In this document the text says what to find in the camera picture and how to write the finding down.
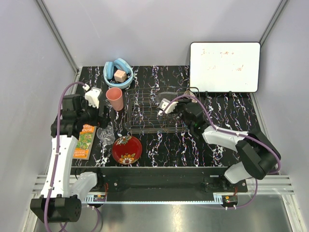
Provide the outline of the clear faceted glass tumbler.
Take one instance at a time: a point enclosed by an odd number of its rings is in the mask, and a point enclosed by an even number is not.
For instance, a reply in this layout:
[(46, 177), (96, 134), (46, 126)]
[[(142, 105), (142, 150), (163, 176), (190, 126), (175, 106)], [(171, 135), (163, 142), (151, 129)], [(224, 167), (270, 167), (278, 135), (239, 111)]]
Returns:
[(97, 137), (102, 142), (102, 145), (112, 145), (115, 141), (113, 127), (108, 125), (106, 128), (97, 129)]

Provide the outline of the clear glass dish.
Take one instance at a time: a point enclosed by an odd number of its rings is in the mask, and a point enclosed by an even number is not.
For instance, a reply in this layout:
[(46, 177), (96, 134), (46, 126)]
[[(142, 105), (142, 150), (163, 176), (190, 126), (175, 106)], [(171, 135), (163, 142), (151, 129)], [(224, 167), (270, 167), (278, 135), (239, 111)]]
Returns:
[(157, 102), (157, 103), (161, 103), (161, 101), (162, 101), (163, 99), (166, 99), (166, 100), (168, 100), (168, 101), (172, 101), (172, 100), (175, 99), (177, 96), (178, 96), (178, 93), (177, 93), (177, 92), (168, 92), (168, 91), (161, 92), (161, 93), (159, 93), (159, 94), (156, 96), (156, 102)]

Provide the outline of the red floral plate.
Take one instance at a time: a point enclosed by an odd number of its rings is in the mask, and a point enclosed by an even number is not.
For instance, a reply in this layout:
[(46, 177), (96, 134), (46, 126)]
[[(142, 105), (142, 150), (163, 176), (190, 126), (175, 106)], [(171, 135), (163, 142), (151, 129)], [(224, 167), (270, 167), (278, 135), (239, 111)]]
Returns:
[(118, 138), (112, 146), (113, 159), (122, 165), (130, 165), (138, 161), (142, 154), (142, 145), (139, 139), (127, 135)]

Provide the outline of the beige patterned bowl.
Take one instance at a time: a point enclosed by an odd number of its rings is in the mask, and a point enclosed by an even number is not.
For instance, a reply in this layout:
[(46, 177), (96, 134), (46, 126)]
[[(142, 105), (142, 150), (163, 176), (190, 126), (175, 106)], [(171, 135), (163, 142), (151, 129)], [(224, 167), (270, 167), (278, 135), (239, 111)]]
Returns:
[(186, 90), (184, 92), (185, 95), (190, 95), (190, 96), (194, 96), (194, 94), (190, 91), (190, 90)]

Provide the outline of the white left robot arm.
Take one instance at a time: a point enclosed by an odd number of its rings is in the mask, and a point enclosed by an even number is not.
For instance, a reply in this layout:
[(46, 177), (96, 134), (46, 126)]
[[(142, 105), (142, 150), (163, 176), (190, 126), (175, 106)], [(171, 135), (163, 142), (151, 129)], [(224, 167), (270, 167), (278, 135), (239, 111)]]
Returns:
[(82, 200), (104, 187), (98, 171), (83, 172), (70, 185), (73, 154), (84, 125), (106, 128), (110, 122), (107, 106), (99, 108), (100, 93), (66, 95), (51, 125), (52, 153), (47, 178), (40, 196), (30, 202), (31, 211), (43, 223), (77, 222)]

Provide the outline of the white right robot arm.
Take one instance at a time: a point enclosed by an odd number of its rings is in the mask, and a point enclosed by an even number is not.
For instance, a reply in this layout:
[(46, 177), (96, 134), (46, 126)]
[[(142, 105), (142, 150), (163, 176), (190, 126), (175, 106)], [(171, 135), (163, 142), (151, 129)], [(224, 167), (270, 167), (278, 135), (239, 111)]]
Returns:
[(231, 191), (243, 179), (262, 180), (281, 169), (281, 155), (260, 130), (236, 131), (215, 126), (206, 108), (194, 96), (182, 95), (176, 102), (175, 109), (196, 139), (239, 154), (240, 162), (228, 167), (219, 179), (223, 191)]

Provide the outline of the pink plastic cup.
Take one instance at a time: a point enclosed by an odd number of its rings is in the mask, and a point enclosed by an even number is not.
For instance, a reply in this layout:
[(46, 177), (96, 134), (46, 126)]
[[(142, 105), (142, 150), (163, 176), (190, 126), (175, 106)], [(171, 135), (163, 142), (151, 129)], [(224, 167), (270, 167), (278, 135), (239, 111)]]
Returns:
[(124, 107), (122, 90), (117, 87), (112, 87), (107, 90), (106, 98), (110, 102), (112, 108), (116, 111), (121, 111)]

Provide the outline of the pink dice cube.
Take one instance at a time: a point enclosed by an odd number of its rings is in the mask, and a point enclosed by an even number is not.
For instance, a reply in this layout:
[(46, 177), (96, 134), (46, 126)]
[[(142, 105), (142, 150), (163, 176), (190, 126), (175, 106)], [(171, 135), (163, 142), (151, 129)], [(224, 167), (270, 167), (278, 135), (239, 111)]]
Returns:
[(116, 82), (123, 83), (127, 79), (127, 74), (125, 71), (117, 70), (114, 73), (114, 79)]

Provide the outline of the orange treehouse book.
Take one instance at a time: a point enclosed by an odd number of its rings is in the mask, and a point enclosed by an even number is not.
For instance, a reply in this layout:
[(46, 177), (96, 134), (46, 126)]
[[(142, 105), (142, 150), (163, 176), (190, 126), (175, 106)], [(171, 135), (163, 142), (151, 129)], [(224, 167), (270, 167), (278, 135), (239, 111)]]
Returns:
[(79, 135), (79, 140), (75, 148), (73, 159), (88, 160), (95, 138), (97, 127), (85, 124)]

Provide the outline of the light blue headphones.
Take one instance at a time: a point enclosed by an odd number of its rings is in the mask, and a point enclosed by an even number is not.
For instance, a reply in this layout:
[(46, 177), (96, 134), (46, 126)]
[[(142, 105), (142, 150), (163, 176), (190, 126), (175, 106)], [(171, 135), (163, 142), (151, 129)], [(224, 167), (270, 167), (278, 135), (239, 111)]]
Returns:
[(108, 86), (125, 89), (133, 81), (133, 70), (125, 60), (118, 58), (113, 62), (107, 61), (105, 63), (103, 76)]

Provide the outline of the white dry-erase board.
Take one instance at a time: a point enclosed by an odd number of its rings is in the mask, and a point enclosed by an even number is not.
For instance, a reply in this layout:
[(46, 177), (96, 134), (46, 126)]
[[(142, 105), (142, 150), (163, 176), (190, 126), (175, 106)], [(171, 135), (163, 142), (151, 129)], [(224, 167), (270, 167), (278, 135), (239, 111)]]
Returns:
[(200, 92), (258, 90), (261, 45), (258, 42), (193, 42), (190, 87)]

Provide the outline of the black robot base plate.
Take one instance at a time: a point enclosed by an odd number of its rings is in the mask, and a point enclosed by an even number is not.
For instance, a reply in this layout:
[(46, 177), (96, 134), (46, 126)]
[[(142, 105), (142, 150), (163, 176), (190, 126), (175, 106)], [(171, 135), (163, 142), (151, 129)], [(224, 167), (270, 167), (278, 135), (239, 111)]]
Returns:
[(107, 203), (214, 203), (220, 195), (247, 194), (246, 180), (229, 184), (225, 167), (72, 167), (70, 184), (83, 172), (98, 174), (92, 194), (108, 186)]

